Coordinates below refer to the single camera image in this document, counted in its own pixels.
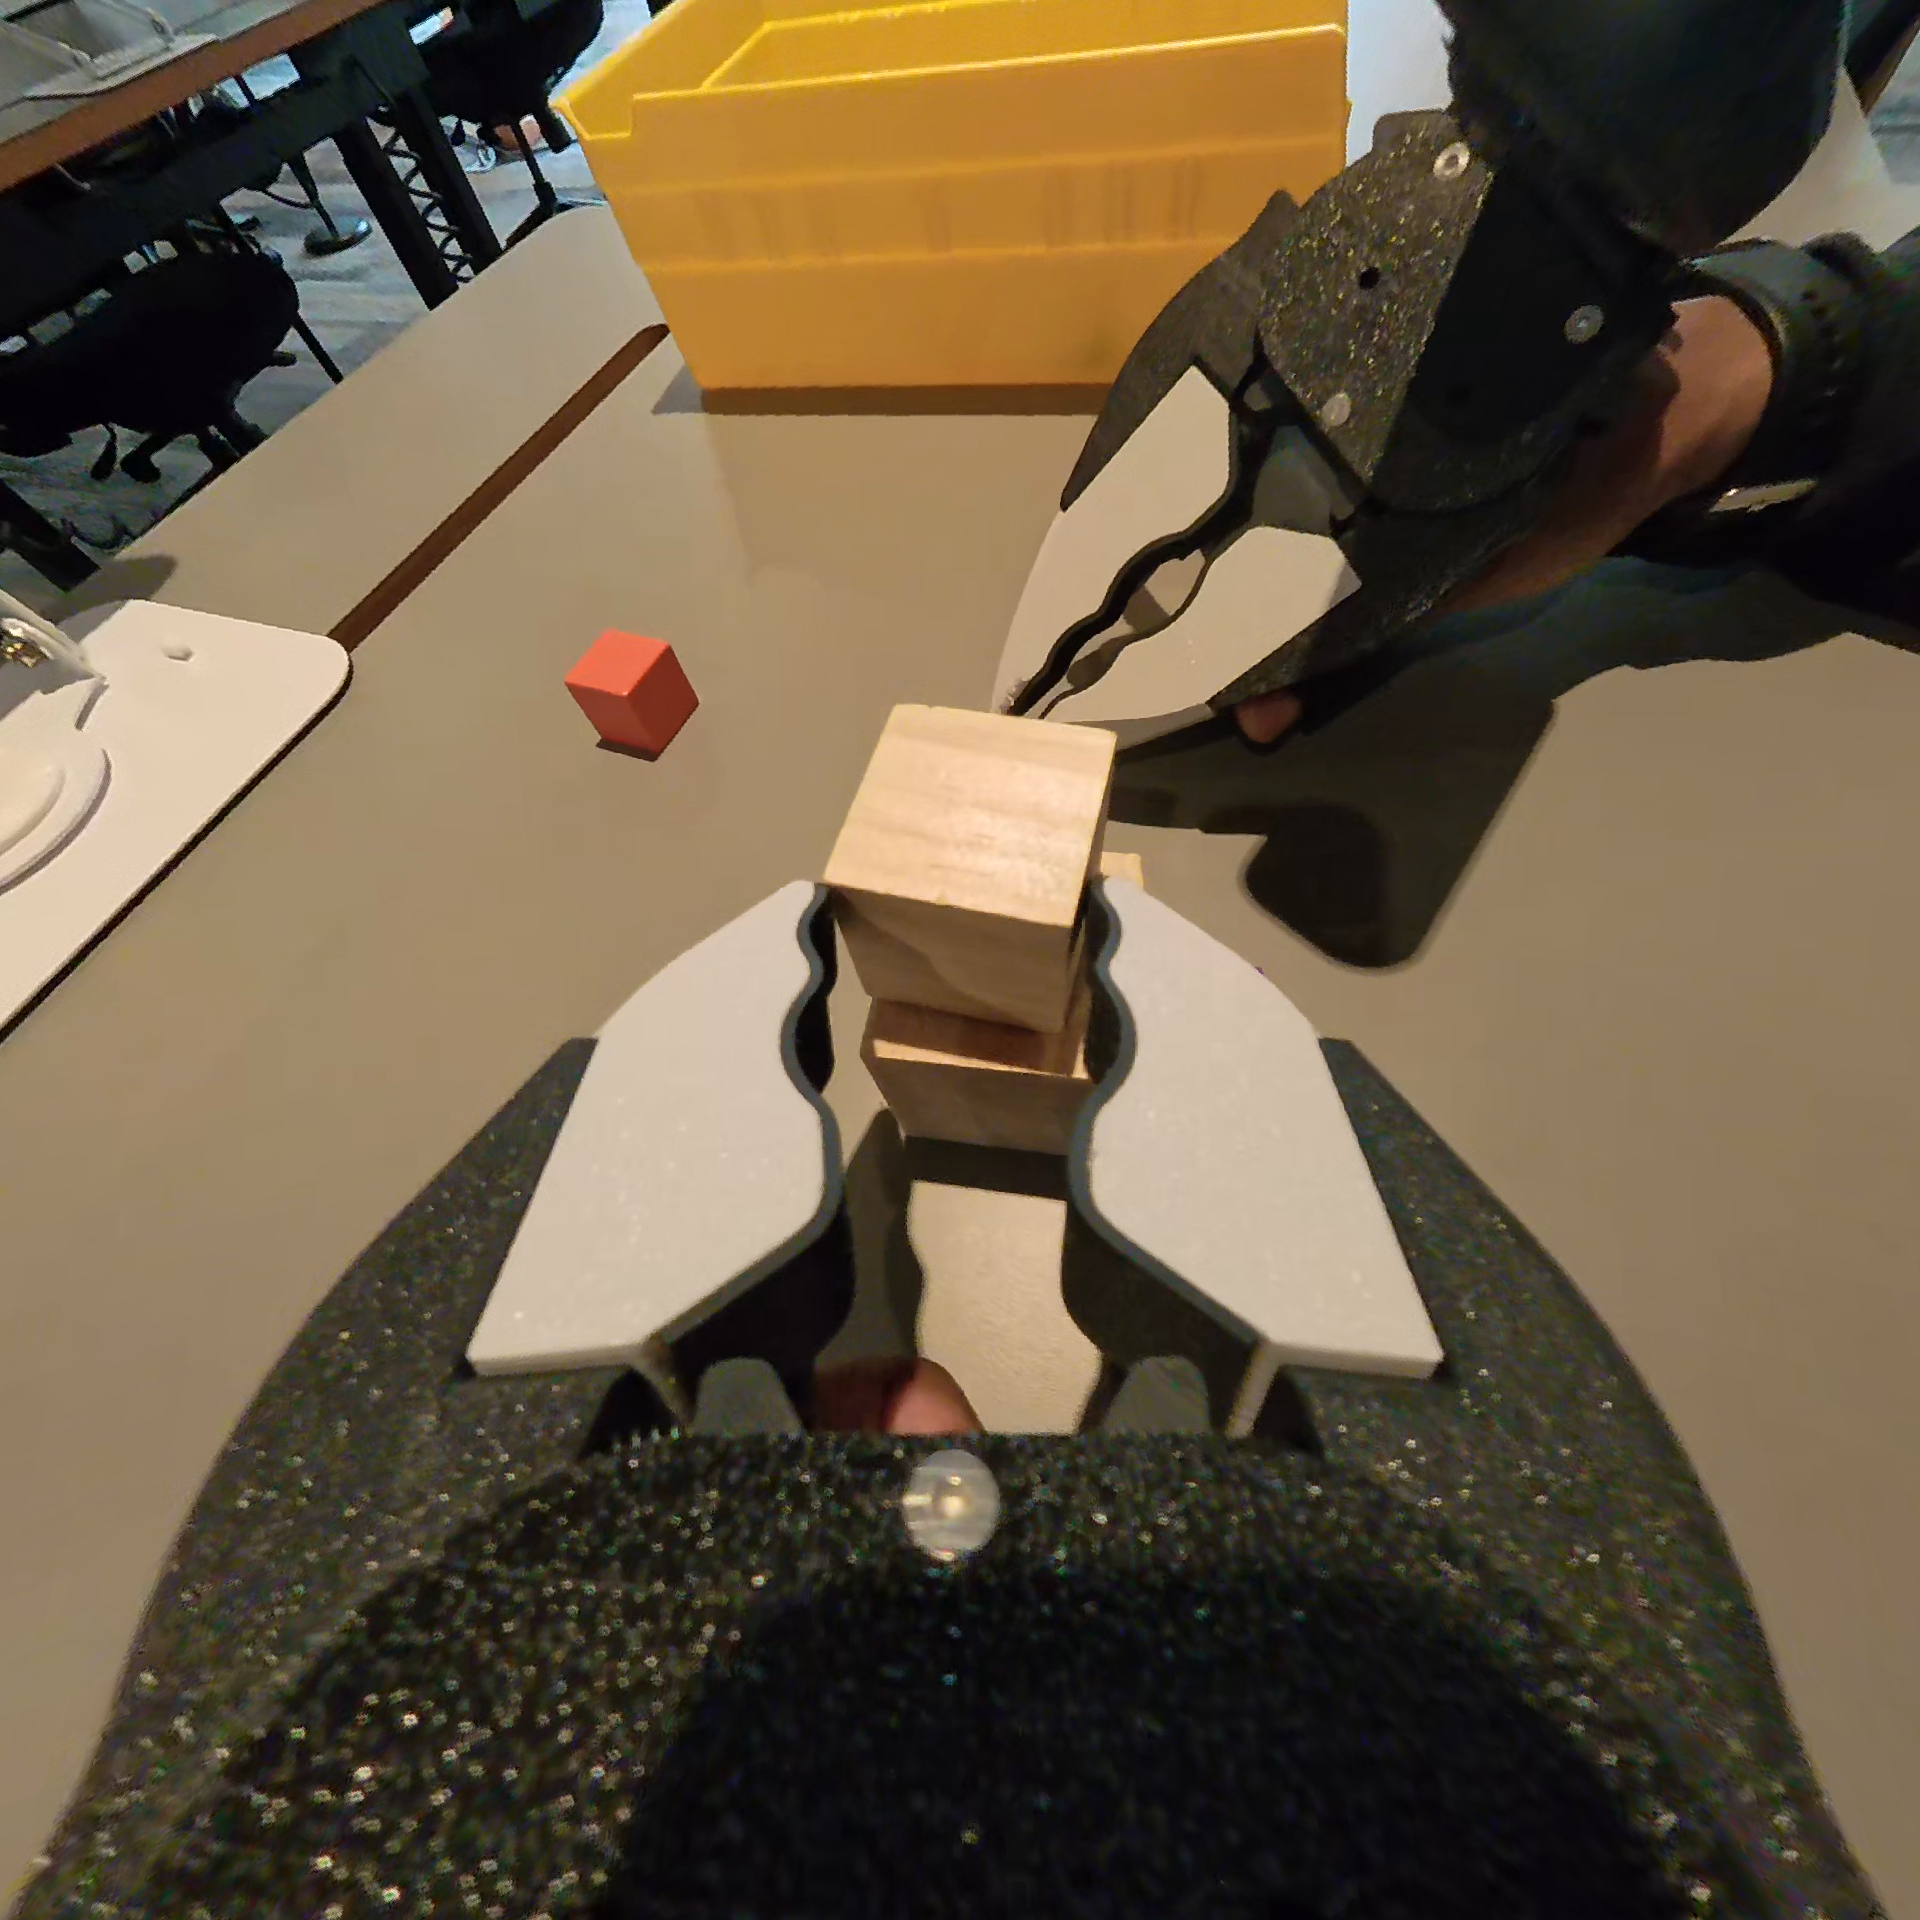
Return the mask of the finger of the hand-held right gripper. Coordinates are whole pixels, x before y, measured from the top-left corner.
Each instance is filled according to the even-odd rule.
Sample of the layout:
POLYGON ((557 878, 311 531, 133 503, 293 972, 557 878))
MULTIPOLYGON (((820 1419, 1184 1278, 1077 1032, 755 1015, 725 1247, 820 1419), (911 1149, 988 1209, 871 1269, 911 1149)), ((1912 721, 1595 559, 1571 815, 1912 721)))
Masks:
POLYGON ((1047 528, 1001 648, 996 713, 1212 713, 1225 664, 1172 662, 1169 627, 1245 528, 1236 419, 1187 368, 1047 528))
POLYGON ((1040 696, 1059 724, 1201 724, 1212 700, 1356 590, 1333 537, 1350 508, 1304 432, 1277 432, 1255 518, 1225 544, 1153 566, 1117 619, 1040 696))

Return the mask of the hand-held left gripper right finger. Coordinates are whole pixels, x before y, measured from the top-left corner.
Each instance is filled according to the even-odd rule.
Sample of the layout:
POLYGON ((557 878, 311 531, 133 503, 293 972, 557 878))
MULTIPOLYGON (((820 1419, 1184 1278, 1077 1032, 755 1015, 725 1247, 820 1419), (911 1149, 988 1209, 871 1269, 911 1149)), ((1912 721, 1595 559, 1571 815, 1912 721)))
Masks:
POLYGON ((1110 1059, 1072 1126, 1072 1209, 1233 1345, 1221 1431, 1285 1368, 1429 1383, 1441 1339, 1327 1051, 1253 961, 1136 879, 1093 879, 1110 1059))

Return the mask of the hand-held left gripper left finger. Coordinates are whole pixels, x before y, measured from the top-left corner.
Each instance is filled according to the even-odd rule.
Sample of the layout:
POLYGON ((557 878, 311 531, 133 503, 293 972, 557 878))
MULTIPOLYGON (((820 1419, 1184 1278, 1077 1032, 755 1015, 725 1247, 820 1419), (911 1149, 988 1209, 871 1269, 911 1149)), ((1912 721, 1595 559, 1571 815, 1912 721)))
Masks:
POLYGON ((828 891, 791 879, 612 1013, 469 1336, 477 1375, 633 1368, 691 1414, 720 1358, 809 1365, 825 1333, 723 1318, 840 1214, 831 981, 828 891))

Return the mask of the large light wooden cube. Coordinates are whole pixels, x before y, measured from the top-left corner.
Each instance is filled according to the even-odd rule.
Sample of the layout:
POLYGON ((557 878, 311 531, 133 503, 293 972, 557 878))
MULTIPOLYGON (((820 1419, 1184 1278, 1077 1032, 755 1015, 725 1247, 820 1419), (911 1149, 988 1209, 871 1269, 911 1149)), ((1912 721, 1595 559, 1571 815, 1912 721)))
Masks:
POLYGON ((1100 727, 891 709, 823 871, 867 995, 1060 1032, 1115 755, 1100 727))

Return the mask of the red wooden cube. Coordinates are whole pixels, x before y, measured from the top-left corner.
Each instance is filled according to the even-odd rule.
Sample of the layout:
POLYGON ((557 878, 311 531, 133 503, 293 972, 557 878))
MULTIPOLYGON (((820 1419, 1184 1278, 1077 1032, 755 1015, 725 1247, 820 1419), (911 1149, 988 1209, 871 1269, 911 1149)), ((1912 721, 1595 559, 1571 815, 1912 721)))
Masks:
POLYGON ((676 651, 659 637, 604 631, 567 670, 565 688, 599 742, 659 757, 699 709, 676 651))

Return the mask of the person's right forearm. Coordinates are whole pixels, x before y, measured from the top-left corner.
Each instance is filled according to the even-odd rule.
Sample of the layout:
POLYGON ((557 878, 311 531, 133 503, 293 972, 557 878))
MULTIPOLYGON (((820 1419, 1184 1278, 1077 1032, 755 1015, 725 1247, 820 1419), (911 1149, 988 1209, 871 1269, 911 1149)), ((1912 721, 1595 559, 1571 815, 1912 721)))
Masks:
POLYGON ((1619 545, 1653 565, 1764 566, 1801 591, 1915 627, 1918 590, 1918 236, 1867 247, 1861 269, 1864 379, 1843 452, 1808 497, 1711 518, 1713 486, 1619 545))

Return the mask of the person's right hand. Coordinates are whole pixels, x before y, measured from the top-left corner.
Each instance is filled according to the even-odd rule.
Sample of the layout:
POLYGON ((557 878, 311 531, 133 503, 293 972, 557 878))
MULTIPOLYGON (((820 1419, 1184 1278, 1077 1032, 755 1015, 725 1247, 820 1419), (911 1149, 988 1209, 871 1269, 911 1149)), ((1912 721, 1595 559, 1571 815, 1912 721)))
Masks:
POLYGON ((1755 438, 1771 379, 1769 335, 1734 299, 1680 302, 1623 403, 1574 445, 1524 537, 1453 588, 1429 619, 1563 588, 1646 521, 1713 489, 1755 438))

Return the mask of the yellow plastic bin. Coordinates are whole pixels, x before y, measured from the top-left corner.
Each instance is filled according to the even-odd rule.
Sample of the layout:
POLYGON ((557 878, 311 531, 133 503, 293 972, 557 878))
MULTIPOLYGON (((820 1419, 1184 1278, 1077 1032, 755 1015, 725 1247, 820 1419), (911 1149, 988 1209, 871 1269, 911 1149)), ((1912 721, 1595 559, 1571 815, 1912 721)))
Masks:
POLYGON ((707 392, 1103 388, 1347 158, 1311 1, 684 1, 560 117, 707 392))

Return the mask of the black wristwatch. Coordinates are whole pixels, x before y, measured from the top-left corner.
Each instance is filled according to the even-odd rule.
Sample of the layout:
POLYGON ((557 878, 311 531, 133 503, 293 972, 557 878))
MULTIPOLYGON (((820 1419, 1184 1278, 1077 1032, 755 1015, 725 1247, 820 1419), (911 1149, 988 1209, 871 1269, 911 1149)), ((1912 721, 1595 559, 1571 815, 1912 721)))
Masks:
POLYGON ((1771 366, 1760 425, 1717 483, 1707 517, 1783 509, 1828 477, 1864 382, 1864 261, 1864 239, 1846 231, 1806 245, 1742 239, 1692 261, 1686 287, 1734 303, 1763 334, 1771 366))

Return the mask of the black office chair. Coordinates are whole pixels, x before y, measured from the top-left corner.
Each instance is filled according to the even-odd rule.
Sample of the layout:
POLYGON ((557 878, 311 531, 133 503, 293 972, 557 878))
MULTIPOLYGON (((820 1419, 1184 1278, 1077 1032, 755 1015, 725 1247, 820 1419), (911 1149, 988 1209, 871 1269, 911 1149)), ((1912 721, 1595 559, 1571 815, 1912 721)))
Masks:
POLYGON ((237 396, 300 318, 293 273, 251 247, 150 263, 57 337, 5 357, 3 449, 31 460, 103 429, 96 479, 121 471, 152 485, 176 440, 223 471, 265 440, 237 396))
POLYGON ((529 121, 561 152, 572 133, 549 99, 605 22, 604 1, 456 5, 447 22, 419 45, 422 93, 435 113, 480 128, 500 151, 519 151, 529 121))

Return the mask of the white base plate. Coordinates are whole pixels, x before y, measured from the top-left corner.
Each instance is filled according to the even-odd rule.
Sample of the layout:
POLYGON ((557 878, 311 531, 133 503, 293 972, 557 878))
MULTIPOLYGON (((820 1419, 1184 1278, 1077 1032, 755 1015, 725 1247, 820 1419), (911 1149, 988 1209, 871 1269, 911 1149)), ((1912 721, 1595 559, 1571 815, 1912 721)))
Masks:
POLYGON ((344 693, 333 637, 124 601, 59 627, 105 689, 3 656, 3 1025, 54 988, 344 693))

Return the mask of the brown desk with dark frame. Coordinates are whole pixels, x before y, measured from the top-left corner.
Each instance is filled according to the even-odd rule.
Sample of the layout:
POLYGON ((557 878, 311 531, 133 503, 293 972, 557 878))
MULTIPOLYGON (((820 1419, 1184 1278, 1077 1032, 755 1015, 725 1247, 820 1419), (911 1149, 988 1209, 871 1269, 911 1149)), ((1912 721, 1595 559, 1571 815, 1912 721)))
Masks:
POLYGON ((428 99, 416 24, 439 8, 5 5, 5 329, 318 145, 444 303, 503 247, 428 99))

